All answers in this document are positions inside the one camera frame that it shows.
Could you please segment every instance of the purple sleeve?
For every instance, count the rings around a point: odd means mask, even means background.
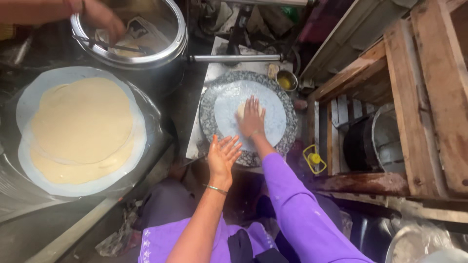
[[[372,262],[338,230],[281,155],[267,155],[262,167],[279,228],[302,262]]]

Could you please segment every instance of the white embroidery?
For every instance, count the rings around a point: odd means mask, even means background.
[[[149,251],[149,245],[151,244],[151,242],[148,240],[149,234],[151,234],[151,232],[148,229],[145,229],[143,231],[143,246],[140,252],[140,257],[142,257],[143,263],[150,263],[149,255],[151,254],[151,252]]]

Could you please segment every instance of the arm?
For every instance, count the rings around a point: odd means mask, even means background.
[[[4,24],[40,25],[83,12],[88,24],[109,32],[111,44],[124,35],[120,18],[97,0],[0,0],[0,23]]]
[[[234,146],[239,136],[226,137],[218,143],[213,136],[208,153],[210,182],[208,185],[228,191],[232,184],[231,167],[239,158],[242,143]],[[201,262],[210,261],[216,229],[221,218],[226,195],[211,188],[206,188],[192,218],[172,248],[166,262]]]
[[[239,120],[240,130],[257,147],[279,228],[301,261],[372,262],[336,228],[314,195],[269,144],[263,128],[265,112],[260,117],[256,112],[258,100],[251,97],[246,101],[244,119]]]

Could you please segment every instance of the oil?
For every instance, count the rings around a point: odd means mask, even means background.
[[[278,79],[278,84],[284,88],[285,90],[290,90],[291,89],[291,82],[289,81],[288,78],[281,77]]]

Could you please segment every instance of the hand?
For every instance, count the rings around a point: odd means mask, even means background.
[[[231,187],[233,181],[231,168],[242,153],[239,151],[242,143],[234,146],[238,139],[238,135],[234,136],[233,139],[231,136],[227,136],[218,142],[218,136],[213,135],[213,142],[211,142],[208,152],[209,185],[224,191],[228,191]]]
[[[84,18],[96,28],[109,33],[109,43],[115,45],[125,34],[126,27],[122,20],[106,5],[97,0],[84,0]]]
[[[240,119],[236,115],[239,129],[245,137],[250,137],[254,134],[265,136],[263,124],[265,122],[265,112],[264,108],[262,114],[258,115],[258,99],[255,99],[253,95],[245,101],[244,118]]]

